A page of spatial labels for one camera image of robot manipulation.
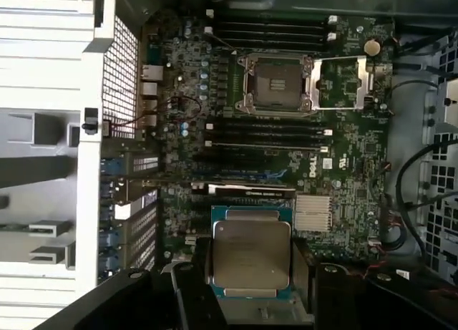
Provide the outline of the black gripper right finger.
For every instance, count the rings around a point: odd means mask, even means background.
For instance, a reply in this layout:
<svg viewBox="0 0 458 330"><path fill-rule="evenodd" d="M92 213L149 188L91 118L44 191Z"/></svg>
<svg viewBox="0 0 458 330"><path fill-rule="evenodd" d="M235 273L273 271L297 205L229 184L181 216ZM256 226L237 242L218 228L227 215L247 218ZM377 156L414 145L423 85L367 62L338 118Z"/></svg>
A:
<svg viewBox="0 0 458 330"><path fill-rule="evenodd" d="M426 269L318 259L294 238L292 274L314 329L457 328L457 287Z"/></svg>

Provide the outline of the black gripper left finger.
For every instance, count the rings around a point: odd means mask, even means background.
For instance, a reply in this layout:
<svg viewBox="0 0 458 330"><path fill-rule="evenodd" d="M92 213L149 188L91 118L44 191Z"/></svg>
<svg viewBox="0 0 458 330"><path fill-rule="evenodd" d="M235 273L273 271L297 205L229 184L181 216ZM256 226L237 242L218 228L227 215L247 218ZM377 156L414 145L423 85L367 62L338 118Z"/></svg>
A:
<svg viewBox="0 0 458 330"><path fill-rule="evenodd" d="M199 238L190 262L170 272L120 271L44 321L41 330L226 329L217 298L204 279L209 238Z"/></svg>

